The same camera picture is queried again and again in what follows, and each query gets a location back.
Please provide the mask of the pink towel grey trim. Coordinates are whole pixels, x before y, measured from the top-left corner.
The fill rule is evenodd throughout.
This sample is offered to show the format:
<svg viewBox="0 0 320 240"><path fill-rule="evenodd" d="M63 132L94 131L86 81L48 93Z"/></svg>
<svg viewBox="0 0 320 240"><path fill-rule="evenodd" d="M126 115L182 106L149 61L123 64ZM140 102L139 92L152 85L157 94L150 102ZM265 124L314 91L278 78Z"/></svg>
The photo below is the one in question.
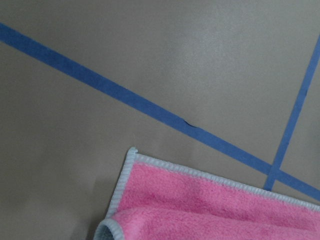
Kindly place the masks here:
<svg viewBox="0 0 320 240"><path fill-rule="evenodd" d="M317 240L318 205L130 148L96 240Z"/></svg>

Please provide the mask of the blue tape line lengthwise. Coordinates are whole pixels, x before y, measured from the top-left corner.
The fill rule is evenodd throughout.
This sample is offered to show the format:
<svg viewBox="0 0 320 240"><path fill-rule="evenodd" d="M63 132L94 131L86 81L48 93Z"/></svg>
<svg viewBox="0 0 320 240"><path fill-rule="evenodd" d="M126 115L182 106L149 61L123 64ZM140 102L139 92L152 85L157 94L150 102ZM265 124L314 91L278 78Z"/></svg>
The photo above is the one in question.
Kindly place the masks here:
<svg viewBox="0 0 320 240"><path fill-rule="evenodd" d="M319 59L320 59L320 37L318 36L311 58L309 60L307 69L305 71L303 81L301 83L300 89L295 99L290 117L286 124L281 141L277 148L276 155L274 157L270 171L267 175L266 181L263 186L263 188L267 191L271 191L273 189L277 175L280 172L280 168L282 166L283 160L287 153L289 143L291 141L293 132L296 128L296 124L298 122L310 85L312 83L314 74L316 72Z"/></svg>

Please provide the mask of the blue tape line crosswise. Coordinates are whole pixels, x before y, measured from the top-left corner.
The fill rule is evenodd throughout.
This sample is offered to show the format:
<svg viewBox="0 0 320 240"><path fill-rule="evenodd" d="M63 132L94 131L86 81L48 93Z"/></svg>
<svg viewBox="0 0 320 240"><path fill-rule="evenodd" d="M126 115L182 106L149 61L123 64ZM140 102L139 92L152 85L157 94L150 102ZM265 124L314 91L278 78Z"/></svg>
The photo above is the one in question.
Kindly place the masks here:
<svg viewBox="0 0 320 240"><path fill-rule="evenodd" d="M87 67L68 57L42 45L32 38L5 25L0 25L0 40L8 46L72 77L76 80L140 111L149 117L233 158L268 176L272 164L246 152L245 150L225 141L224 139L200 128L193 126L178 115L169 112L146 98L129 89L103 77ZM319 189L284 172L280 169L276 180L282 184L305 194L315 200L320 199Z"/></svg>

